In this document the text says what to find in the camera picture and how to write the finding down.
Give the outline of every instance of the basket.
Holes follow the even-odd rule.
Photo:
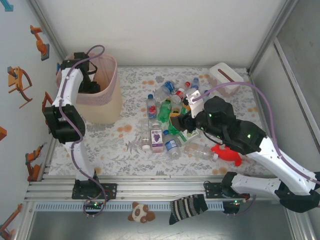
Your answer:
[[[68,55],[67,60],[73,59],[73,55]],[[120,80],[118,79],[117,61],[108,54],[103,54],[90,60],[97,66],[94,81],[100,85],[100,92],[88,94],[79,93],[76,98],[76,109],[88,122],[95,124],[113,124],[119,118],[122,109],[122,95],[120,90]],[[56,75],[56,86],[61,83],[61,70]]]

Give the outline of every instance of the white bottle cap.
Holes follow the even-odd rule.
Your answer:
[[[213,161],[216,161],[218,159],[219,155],[214,153],[213,156],[212,156],[212,160]]]
[[[160,126],[160,124],[157,122],[157,121],[154,121],[153,123],[152,123],[152,127],[153,126]]]
[[[149,149],[150,149],[150,145],[143,145],[143,146],[142,146],[142,149],[143,149],[143,150],[149,150]]]

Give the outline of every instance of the floral tablecloth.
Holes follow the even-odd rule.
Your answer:
[[[245,68],[234,69],[244,81],[249,77]],[[177,160],[171,160],[166,152],[144,152],[141,148],[139,120],[146,118],[146,98],[159,88],[164,81],[174,81],[177,86],[185,81],[199,77],[199,90],[211,88],[207,81],[208,68],[119,68],[122,92],[122,111],[119,120],[114,124],[103,125],[85,121],[86,133],[84,142],[89,161],[98,175],[148,175],[148,176],[196,176],[224,175],[227,171],[237,171],[249,175],[270,175],[271,173],[259,163],[243,157],[242,165],[235,167],[234,162],[226,162],[218,158],[216,161],[203,160],[182,153]],[[252,90],[242,86],[232,97],[225,98],[233,105],[237,118],[252,121],[261,127]],[[213,143],[201,138],[195,143],[212,147]],[[61,144],[57,144],[51,165],[50,175],[74,175],[75,169],[71,157]]]

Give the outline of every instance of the green bottle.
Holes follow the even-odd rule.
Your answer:
[[[170,118],[170,112],[171,112],[171,100],[170,97],[168,97],[160,107],[160,112],[158,114],[158,121],[161,121],[162,123],[167,122]]]

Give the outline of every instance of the white wall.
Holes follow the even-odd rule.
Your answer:
[[[269,46],[254,70],[252,80],[272,106],[279,147],[310,171],[320,171],[320,154],[273,45]],[[263,101],[261,104],[269,119]],[[313,230],[320,238],[320,209],[310,210],[309,216]]]
[[[36,38],[30,33],[30,25],[38,23],[26,1],[10,0],[13,12],[5,12],[0,5],[0,126],[7,136],[0,141],[0,224],[21,203],[26,194],[28,171],[25,154],[35,150],[48,140],[48,127],[42,114],[45,91],[52,97],[57,94],[55,86],[58,57],[50,48],[50,58],[41,61]],[[42,40],[48,43],[40,33]],[[19,109],[25,101],[8,87],[7,67],[20,66],[33,86],[25,91],[31,102]]]
[[[249,67],[285,0],[38,0],[68,53],[121,66]]]

